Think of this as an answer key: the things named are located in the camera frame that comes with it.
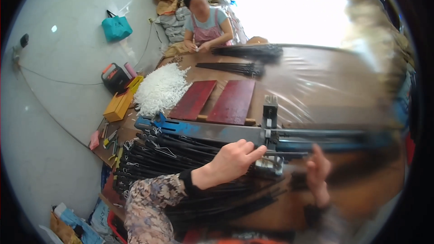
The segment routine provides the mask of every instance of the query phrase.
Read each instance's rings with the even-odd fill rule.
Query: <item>woman's arm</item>
[[[223,146],[210,163],[181,173],[189,172],[188,182],[180,180],[180,174],[172,174],[133,183],[125,205],[128,243],[178,243],[164,208],[177,205],[187,195],[194,196],[193,186],[204,190],[244,175],[250,164],[260,159],[266,150],[265,146],[254,149],[252,142],[240,139]]]
[[[193,43],[193,32],[185,29],[185,33],[184,33],[184,45],[185,47],[187,47],[189,52],[196,52],[196,49],[198,48],[194,43]]]
[[[178,204],[186,195],[178,177],[172,174],[133,183],[125,205],[128,243],[177,243],[164,208]]]
[[[223,30],[223,35],[221,35],[218,38],[215,38],[214,40],[204,42],[200,47],[199,51],[201,52],[207,52],[211,47],[222,45],[226,43],[227,41],[230,41],[234,38],[234,33],[232,31],[231,22],[229,21],[229,18],[226,18],[221,24],[221,29]]]
[[[313,212],[316,214],[313,213],[313,216],[319,218],[318,222],[313,222],[317,225],[316,243],[319,244],[340,243],[345,229],[344,219],[341,218],[338,209],[330,204],[330,195],[325,180],[331,168],[330,161],[326,159],[321,148],[315,144],[313,156],[307,161],[307,185],[315,199],[316,207]]]

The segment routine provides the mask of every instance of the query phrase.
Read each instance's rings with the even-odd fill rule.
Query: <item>pink checkered apron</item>
[[[214,21],[216,25],[209,29],[203,29],[198,27],[198,25],[196,25],[196,19],[194,18],[194,14],[192,14],[192,16],[193,17],[191,19],[193,21],[193,37],[194,37],[194,42],[196,43],[197,46],[200,46],[206,41],[211,41],[221,36],[220,25],[218,24],[218,19],[217,19],[217,10],[215,10],[215,17],[214,17]],[[232,45],[231,41],[227,41],[226,43],[219,45],[217,47],[229,46],[229,45]]]

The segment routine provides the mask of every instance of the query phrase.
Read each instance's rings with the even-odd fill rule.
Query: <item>pink bottle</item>
[[[128,73],[131,75],[131,78],[135,78],[137,73],[134,71],[133,67],[129,63],[124,64],[125,69],[127,69]]]

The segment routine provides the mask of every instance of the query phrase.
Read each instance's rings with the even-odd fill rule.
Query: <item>woman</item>
[[[212,47],[231,45],[234,33],[223,10],[211,7],[208,0],[184,0],[184,4],[191,11],[184,35],[189,52],[208,52]]]
[[[130,188],[125,206],[128,243],[179,243],[174,239],[173,227],[164,213],[164,208],[167,205],[177,205],[185,196],[198,197],[204,189],[244,175],[250,164],[259,160],[266,151],[265,146],[255,150],[252,142],[240,139],[236,143],[223,146],[210,163],[198,169],[136,181]],[[344,229],[344,222],[339,218],[337,209],[330,205],[325,182],[330,170],[330,162],[324,157],[321,148],[314,145],[313,156],[307,161],[307,185],[316,204],[316,207],[313,207],[313,216],[320,217],[317,221],[319,231],[316,243],[336,244]]]

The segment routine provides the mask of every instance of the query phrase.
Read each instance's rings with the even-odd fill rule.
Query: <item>woman's hand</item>
[[[327,206],[330,201],[326,178],[332,169],[332,165],[317,144],[312,146],[312,150],[313,156],[306,163],[307,186],[315,198],[316,205],[322,208]]]
[[[186,42],[185,47],[187,47],[188,52],[194,53],[196,52],[196,49],[198,48],[197,45],[195,45],[193,42],[189,41]]]
[[[201,46],[199,46],[199,52],[206,53],[211,49],[212,43],[210,41],[204,42]]]
[[[254,147],[253,142],[247,142],[245,139],[226,144],[210,163],[191,171],[193,185],[207,189],[246,174],[250,164],[260,159],[267,151],[264,145],[256,150]]]

